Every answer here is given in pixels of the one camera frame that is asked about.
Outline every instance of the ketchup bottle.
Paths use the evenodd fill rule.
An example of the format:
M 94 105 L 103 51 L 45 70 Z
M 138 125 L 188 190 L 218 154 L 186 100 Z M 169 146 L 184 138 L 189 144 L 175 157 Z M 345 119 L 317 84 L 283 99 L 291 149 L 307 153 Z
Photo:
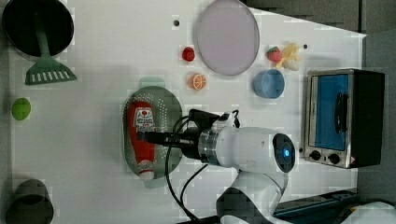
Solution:
M 155 132 L 152 107 L 146 102 L 133 102 L 128 108 L 128 128 L 142 180 L 154 178 L 155 145 L 137 140 L 137 132 Z

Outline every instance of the bottle label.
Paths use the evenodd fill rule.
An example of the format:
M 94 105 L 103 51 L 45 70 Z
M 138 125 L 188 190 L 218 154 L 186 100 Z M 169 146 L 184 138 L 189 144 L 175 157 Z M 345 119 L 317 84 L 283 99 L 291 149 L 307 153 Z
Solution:
M 134 114 L 134 126 L 138 132 L 155 132 L 154 117 L 149 107 L 138 107 Z

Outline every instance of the toy food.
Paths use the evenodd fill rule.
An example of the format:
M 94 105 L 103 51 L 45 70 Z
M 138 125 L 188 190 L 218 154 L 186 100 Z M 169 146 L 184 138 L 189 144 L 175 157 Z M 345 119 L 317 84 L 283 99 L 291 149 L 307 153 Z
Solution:
M 190 78 L 190 87 L 195 89 L 195 90 L 201 90 L 206 86 L 206 77 L 201 74 L 194 74 Z
M 189 63 L 192 62 L 195 59 L 194 49 L 190 47 L 184 48 L 181 57 Z
M 26 98 L 20 98 L 12 106 L 12 116 L 16 120 L 24 120 L 29 116 L 31 110 L 30 102 Z
M 300 46 L 297 46 L 296 43 L 287 45 L 282 51 L 282 59 L 276 64 L 276 68 L 283 66 L 290 70 L 297 71 L 300 68 L 298 62 L 301 60 L 297 55 L 299 49 Z
M 278 47 L 273 47 L 267 51 L 267 58 L 273 63 L 279 63 L 282 60 L 282 52 Z

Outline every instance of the oven knob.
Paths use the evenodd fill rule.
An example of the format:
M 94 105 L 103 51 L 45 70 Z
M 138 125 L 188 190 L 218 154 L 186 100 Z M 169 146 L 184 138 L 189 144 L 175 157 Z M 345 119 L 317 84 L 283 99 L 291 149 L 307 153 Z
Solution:
M 312 159 L 314 159 L 315 161 L 318 161 L 320 159 L 320 152 L 314 150 L 310 155 L 310 157 L 312 157 Z
M 337 154 L 332 154 L 328 158 L 332 164 L 337 164 L 340 162 L 340 157 Z

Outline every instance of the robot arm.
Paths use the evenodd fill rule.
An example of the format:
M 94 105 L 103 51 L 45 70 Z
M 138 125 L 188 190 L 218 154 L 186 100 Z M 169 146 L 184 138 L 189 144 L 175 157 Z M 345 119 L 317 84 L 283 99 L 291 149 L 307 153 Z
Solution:
M 283 189 L 271 177 L 240 172 L 216 202 L 220 222 L 289 223 L 273 217 L 282 193 Z
M 145 141 L 172 142 L 183 155 L 202 163 L 239 171 L 217 200 L 221 223 L 288 223 L 272 217 L 295 162 L 294 145 L 283 133 L 264 128 L 236 128 L 231 113 L 217 116 L 193 110 L 196 128 L 182 134 L 141 133 Z

